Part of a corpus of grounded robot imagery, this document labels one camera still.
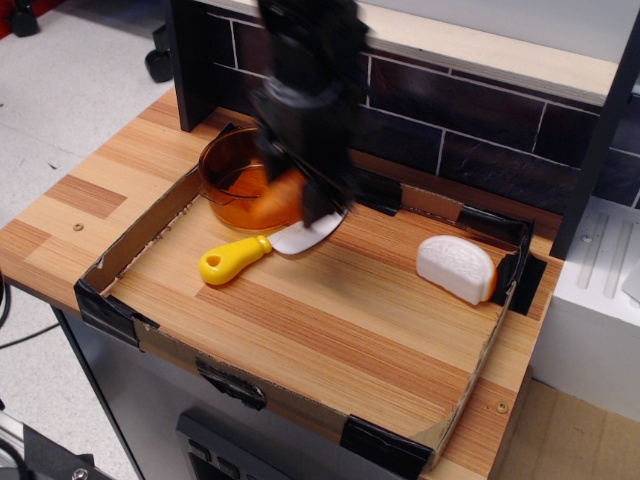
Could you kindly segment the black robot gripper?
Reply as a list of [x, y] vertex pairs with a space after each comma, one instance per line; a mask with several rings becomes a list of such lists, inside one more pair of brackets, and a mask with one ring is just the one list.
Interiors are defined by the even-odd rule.
[[358, 126], [358, 87], [334, 81], [310, 94], [267, 79], [250, 101], [267, 182], [289, 169], [308, 179], [302, 190], [304, 226], [349, 211], [356, 180], [348, 149]]

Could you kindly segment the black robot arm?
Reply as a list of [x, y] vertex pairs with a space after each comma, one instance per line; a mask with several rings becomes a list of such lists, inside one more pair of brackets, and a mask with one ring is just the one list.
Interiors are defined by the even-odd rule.
[[353, 1], [261, 1], [271, 63], [251, 95], [267, 178], [295, 169], [305, 226], [345, 212], [359, 190], [349, 148], [367, 83], [367, 25]]

